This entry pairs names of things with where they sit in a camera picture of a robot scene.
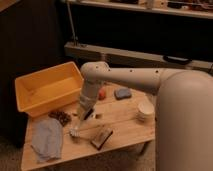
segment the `yellow tray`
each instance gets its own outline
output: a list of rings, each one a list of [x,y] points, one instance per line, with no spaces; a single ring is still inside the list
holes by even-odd
[[[15,79],[19,112],[36,117],[78,99],[83,78],[74,62],[67,62]]]

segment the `yellow plastic bin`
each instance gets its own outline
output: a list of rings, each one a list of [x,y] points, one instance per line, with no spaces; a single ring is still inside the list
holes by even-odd
[[[67,62],[15,79],[19,112],[37,117],[78,100],[83,78],[74,62]]]

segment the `blue sponge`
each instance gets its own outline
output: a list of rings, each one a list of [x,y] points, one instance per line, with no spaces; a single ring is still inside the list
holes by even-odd
[[[121,100],[121,99],[126,99],[126,98],[131,98],[132,97],[132,93],[131,93],[129,88],[121,88],[121,89],[115,90],[114,91],[114,95],[115,95],[115,98],[117,100]]]

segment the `wooden tabletop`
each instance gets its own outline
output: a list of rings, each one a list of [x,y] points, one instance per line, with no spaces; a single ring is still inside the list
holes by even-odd
[[[105,86],[107,98],[102,101],[98,101],[94,107],[94,113],[101,113],[102,118],[88,118],[80,128],[80,138],[77,139],[77,142],[73,141],[69,135],[69,129],[77,122],[77,117],[72,115],[72,113],[76,112],[77,104],[74,103],[61,109],[69,113],[72,117],[71,124],[68,124],[63,128],[64,135],[61,159],[39,164],[37,163],[36,155],[31,147],[31,140],[34,131],[33,125],[48,116],[44,115],[36,119],[29,119],[22,156],[22,170],[32,170],[55,165],[65,161],[153,140],[155,137],[154,117],[145,123],[137,119],[137,105],[142,98],[147,98],[146,95],[143,92],[131,89],[132,98],[117,101],[114,98],[113,92],[118,88],[121,88],[121,86],[114,84],[107,84]],[[112,128],[113,134],[103,145],[102,149],[98,151],[90,144],[89,139],[94,137],[103,125]]]
[[[0,12],[15,4],[19,0],[0,0]]]

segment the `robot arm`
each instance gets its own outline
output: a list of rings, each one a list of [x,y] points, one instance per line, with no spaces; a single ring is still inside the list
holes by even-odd
[[[213,79],[200,71],[109,68],[86,63],[78,114],[96,103],[103,81],[157,94],[156,170],[213,170]]]
[[[93,108],[104,81],[156,94],[166,79],[183,71],[179,69],[109,68],[105,62],[88,62],[81,68],[84,84],[79,98],[78,116],[80,120],[83,120],[86,113]]]

